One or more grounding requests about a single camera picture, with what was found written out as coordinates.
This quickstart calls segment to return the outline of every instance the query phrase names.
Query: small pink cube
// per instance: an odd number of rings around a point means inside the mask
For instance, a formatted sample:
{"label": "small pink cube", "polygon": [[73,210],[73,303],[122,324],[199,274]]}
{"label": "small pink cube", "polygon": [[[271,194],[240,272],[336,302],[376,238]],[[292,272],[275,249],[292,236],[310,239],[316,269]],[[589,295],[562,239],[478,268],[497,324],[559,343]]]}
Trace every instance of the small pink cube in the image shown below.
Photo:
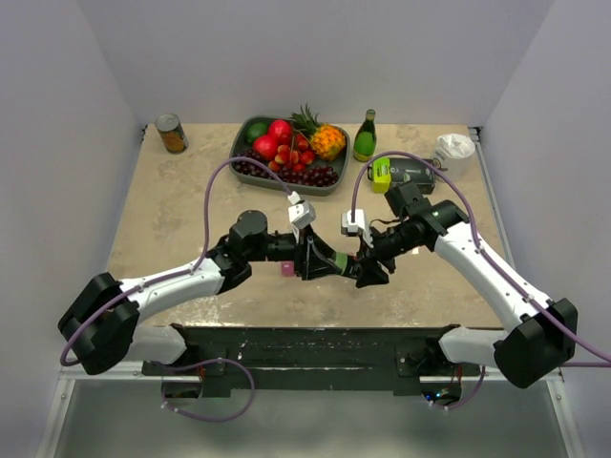
{"label": "small pink cube", "polygon": [[280,273],[283,277],[294,277],[295,263],[292,260],[282,260],[280,262]]}

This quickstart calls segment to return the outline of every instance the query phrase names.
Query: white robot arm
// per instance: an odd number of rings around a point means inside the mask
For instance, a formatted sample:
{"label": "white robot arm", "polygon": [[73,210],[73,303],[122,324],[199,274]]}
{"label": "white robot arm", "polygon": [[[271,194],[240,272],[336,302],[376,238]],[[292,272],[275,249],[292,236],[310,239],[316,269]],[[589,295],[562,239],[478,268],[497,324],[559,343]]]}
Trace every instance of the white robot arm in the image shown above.
{"label": "white robot arm", "polygon": [[[314,280],[341,275],[356,280],[357,287],[389,282],[394,258],[416,246],[427,246],[451,264],[492,307],[502,329],[450,326],[436,342],[433,357],[441,363],[480,364],[498,367],[516,386],[531,385],[572,358],[575,344],[550,325],[537,310],[479,254],[466,216],[449,201],[431,205],[415,185],[403,185],[386,194],[400,222],[380,233],[357,210],[342,217],[342,232],[358,236],[357,256],[335,252],[313,231],[314,210],[293,199],[289,208],[292,233],[267,233],[265,216],[244,212],[229,233],[201,262],[193,261],[151,277],[115,281],[110,274],[96,276],[59,322],[66,340],[80,332],[73,350],[85,370],[98,374],[120,361],[177,362],[187,350],[184,335],[173,326],[140,326],[157,313],[195,298],[215,296],[240,285],[251,275],[251,261],[292,260],[296,275]],[[527,291],[529,298],[571,330],[577,329],[577,310],[567,300],[552,302],[518,275],[480,239],[480,249]],[[185,275],[174,276],[179,272]],[[163,281],[151,281],[159,277]],[[123,296],[112,309],[83,331],[96,310],[113,297]]]}

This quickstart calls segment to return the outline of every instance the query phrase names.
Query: table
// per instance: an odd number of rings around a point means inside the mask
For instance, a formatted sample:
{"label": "table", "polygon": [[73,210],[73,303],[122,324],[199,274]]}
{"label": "table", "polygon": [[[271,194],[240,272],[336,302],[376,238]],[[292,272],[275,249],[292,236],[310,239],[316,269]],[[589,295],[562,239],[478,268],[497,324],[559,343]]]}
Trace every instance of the table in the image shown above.
{"label": "table", "polygon": [[[239,124],[185,124],[190,141],[181,155],[168,154],[154,126],[142,142],[134,178],[116,235],[110,272],[117,279],[150,275],[196,258],[203,240],[203,191],[212,170],[229,155]],[[340,125],[354,138],[358,125]],[[429,156],[439,135],[468,134],[459,125],[377,125],[376,151],[401,150]],[[349,208],[362,163],[350,161],[338,189],[328,197],[308,198],[316,208],[317,233],[339,251],[354,252],[357,239],[340,234],[340,216]],[[502,253],[499,234],[477,160],[457,182],[474,208],[479,232]],[[211,240],[226,234],[238,215],[263,211],[270,230],[289,231],[283,193],[242,184],[228,169],[215,181],[211,200]],[[439,182],[432,203],[450,198]],[[389,219],[381,195],[364,181],[358,207],[368,218]],[[397,259],[390,284],[356,289],[353,281],[285,278],[277,263],[252,263],[253,276],[219,297],[190,301],[158,314],[147,324],[252,326],[499,326],[477,292],[454,269],[426,248]]]}

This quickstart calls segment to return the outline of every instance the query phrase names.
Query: small yellow box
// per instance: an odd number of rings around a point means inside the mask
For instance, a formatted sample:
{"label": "small yellow box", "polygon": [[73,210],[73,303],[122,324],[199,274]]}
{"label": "small yellow box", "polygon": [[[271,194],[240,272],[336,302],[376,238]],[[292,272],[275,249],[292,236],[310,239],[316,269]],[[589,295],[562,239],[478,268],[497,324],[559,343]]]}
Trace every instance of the small yellow box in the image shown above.
{"label": "small yellow box", "polygon": [[374,193],[384,194],[390,188],[390,158],[375,159],[368,170],[368,178]]}

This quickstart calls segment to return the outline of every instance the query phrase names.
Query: green bottle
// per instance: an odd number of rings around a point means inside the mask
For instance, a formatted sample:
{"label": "green bottle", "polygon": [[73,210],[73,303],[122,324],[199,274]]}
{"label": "green bottle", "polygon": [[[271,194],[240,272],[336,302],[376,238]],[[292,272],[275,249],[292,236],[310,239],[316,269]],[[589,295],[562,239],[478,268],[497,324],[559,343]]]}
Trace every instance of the green bottle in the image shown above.
{"label": "green bottle", "polygon": [[354,158],[361,162],[370,160],[375,151],[377,137],[375,136],[375,126],[373,125],[374,118],[375,110],[367,110],[365,121],[361,124],[359,132],[356,133],[356,138],[354,138]]}

